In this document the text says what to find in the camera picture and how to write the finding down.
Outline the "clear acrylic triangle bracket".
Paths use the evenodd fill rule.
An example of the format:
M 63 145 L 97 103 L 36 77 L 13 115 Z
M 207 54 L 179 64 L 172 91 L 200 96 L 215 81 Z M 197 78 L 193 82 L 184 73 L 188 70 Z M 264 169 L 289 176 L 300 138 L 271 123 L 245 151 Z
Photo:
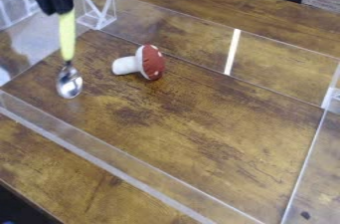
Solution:
M 92 30 L 103 30 L 117 20 L 116 0 L 107 0 L 99 8 L 92 0 L 75 0 L 76 22 Z

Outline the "red and white toy mushroom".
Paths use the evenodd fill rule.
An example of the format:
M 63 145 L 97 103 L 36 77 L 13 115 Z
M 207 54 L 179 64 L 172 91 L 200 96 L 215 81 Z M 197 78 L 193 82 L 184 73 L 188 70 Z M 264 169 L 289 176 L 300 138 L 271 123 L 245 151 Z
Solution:
M 141 73 L 148 80 L 157 80 L 165 71 L 165 58 L 160 49 L 155 45 L 141 45 L 133 56 L 113 61 L 112 71 L 117 76 Z

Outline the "green handled metal spoon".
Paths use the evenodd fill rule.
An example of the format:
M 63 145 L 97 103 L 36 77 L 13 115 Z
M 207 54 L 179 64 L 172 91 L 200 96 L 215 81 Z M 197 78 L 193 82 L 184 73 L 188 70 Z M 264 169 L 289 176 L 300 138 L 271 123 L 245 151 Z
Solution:
M 64 99 L 75 98 L 83 90 L 83 77 L 73 66 L 76 54 L 76 12 L 59 16 L 60 54 L 64 62 L 56 80 L 56 90 Z

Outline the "clear acrylic enclosure wall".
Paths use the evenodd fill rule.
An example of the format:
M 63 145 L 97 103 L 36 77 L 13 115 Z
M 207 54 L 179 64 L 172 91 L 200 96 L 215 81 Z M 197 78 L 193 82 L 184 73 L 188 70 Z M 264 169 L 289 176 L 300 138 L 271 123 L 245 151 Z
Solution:
M 99 8 L 107 0 L 92 0 Z M 83 90 L 59 96 L 57 21 L 5 34 L 0 179 L 65 223 L 340 223 L 340 61 L 140 0 L 77 24 Z M 157 80 L 112 64 L 155 45 Z

